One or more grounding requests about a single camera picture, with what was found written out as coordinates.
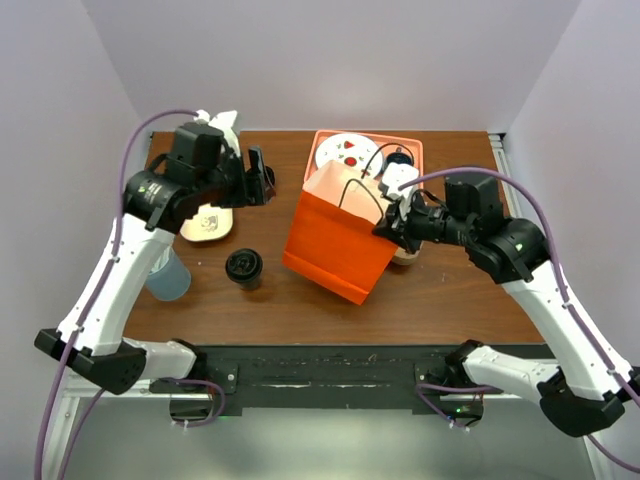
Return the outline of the beige pulp cup carrier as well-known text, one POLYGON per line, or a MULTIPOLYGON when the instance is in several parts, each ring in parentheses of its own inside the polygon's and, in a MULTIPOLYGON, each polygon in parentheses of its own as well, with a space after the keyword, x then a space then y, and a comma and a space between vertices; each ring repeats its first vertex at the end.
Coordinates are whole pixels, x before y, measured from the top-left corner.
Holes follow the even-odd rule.
POLYGON ((395 265, 399 266, 408 266, 412 265, 418 259, 421 252, 422 245, 418 246, 418 249, 415 252, 410 252, 402 247, 398 247, 392 257, 391 262, 395 265))

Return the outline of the orange paper bag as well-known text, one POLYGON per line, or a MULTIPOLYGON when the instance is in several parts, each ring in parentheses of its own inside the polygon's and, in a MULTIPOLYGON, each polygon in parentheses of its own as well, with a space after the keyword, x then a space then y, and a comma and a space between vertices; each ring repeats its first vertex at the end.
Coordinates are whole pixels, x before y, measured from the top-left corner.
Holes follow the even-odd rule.
POLYGON ((331 186, 309 192, 302 185, 283 264, 350 302, 362 304, 398 248, 372 234, 389 203, 356 178, 348 180, 340 193, 331 186))

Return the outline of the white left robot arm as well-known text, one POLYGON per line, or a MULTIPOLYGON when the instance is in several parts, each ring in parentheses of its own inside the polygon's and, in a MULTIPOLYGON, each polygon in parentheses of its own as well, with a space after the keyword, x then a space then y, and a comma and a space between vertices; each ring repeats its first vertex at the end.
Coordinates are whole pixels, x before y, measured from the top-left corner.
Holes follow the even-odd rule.
POLYGON ((35 347, 109 393, 171 377, 185 392, 207 380, 203 354, 185 342, 124 337, 132 307, 161 255, 200 207, 262 206, 275 195, 273 171, 257 147, 244 158, 235 110, 199 111, 178 127, 168 153, 126 184, 110 238, 72 311, 42 329, 35 347))

